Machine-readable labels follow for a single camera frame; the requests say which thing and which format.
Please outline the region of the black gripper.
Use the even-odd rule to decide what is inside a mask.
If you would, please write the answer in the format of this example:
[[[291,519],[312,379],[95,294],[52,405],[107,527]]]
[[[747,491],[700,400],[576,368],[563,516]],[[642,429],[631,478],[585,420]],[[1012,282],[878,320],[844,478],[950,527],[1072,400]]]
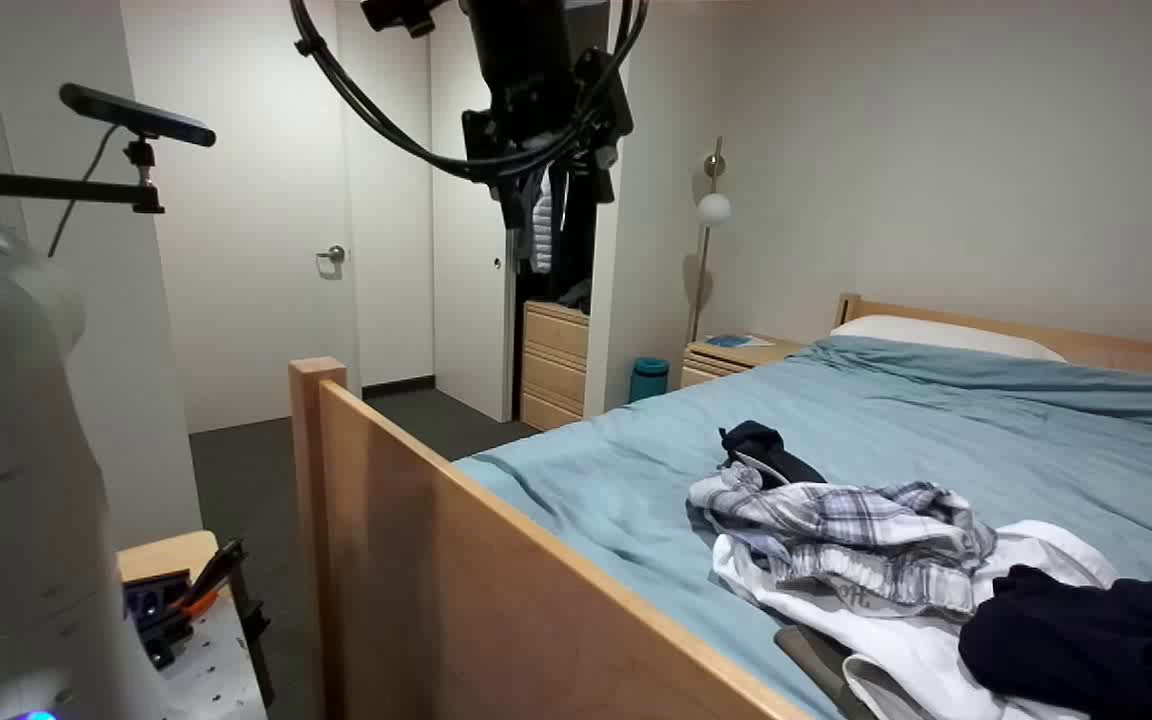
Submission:
[[[467,161],[524,229],[550,167],[589,174],[614,200],[617,144],[631,130],[621,63],[636,46],[636,2],[626,2],[608,46],[568,44],[563,0],[464,0],[493,104],[464,112]]]

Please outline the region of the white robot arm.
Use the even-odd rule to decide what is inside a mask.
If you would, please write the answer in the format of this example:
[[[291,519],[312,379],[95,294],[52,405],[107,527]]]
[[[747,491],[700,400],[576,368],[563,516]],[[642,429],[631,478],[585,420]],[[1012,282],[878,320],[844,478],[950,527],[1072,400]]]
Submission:
[[[0,720],[206,720],[130,610],[56,265],[0,229]]]

